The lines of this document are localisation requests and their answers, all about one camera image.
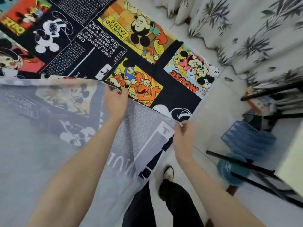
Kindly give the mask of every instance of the forearm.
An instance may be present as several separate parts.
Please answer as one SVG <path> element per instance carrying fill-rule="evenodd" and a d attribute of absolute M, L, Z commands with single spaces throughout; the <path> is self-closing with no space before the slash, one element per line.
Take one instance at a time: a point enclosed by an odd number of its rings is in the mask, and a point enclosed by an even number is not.
<path fill-rule="evenodd" d="M 216 227 L 265 227 L 236 198 L 224 191 L 193 160 L 180 162 Z"/>
<path fill-rule="evenodd" d="M 51 180 L 28 226 L 78 226 L 87 213 L 121 120 L 107 120 Z"/>

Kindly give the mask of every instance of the person's right arm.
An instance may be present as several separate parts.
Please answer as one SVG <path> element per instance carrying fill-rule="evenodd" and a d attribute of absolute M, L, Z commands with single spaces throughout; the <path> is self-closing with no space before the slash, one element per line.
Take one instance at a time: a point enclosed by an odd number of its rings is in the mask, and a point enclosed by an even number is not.
<path fill-rule="evenodd" d="M 173 146 L 176 159 L 188 177 L 203 207 L 215 227 L 265 227 L 236 198 L 224 191 L 195 162 L 191 153 L 194 149 L 194 126 L 190 121 L 175 124 Z"/>

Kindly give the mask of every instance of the foot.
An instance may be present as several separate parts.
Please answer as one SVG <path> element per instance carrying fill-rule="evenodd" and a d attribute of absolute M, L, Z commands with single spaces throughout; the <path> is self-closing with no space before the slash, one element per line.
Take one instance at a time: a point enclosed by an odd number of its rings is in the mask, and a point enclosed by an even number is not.
<path fill-rule="evenodd" d="M 174 179 L 174 169 L 171 166 L 167 166 L 164 171 L 164 179 L 168 179 L 172 182 Z"/>

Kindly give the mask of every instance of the black pants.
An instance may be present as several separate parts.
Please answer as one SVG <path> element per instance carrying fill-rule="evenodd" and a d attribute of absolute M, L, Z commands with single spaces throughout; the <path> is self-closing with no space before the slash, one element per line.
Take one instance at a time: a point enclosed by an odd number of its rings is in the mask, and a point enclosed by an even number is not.
<path fill-rule="evenodd" d="M 164 179 L 159 196 L 174 217 L 173 227 L 204 227 L 188 192 L 177 183 Z M 156 227 L 149 183 L 137 192 L 124 214 L 122 227 Z"/>

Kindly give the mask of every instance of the person's left arm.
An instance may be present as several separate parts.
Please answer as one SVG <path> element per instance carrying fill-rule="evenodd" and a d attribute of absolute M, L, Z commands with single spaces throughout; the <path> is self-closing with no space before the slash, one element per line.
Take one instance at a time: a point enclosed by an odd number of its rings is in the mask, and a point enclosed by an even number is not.
<path fill-rule="evenodd" d="M 76 227 L 85 217 L 127 108 L 127 91 L 105 87 L 109 118 L 86 145 L 52 178 L 28 227 Z"/>

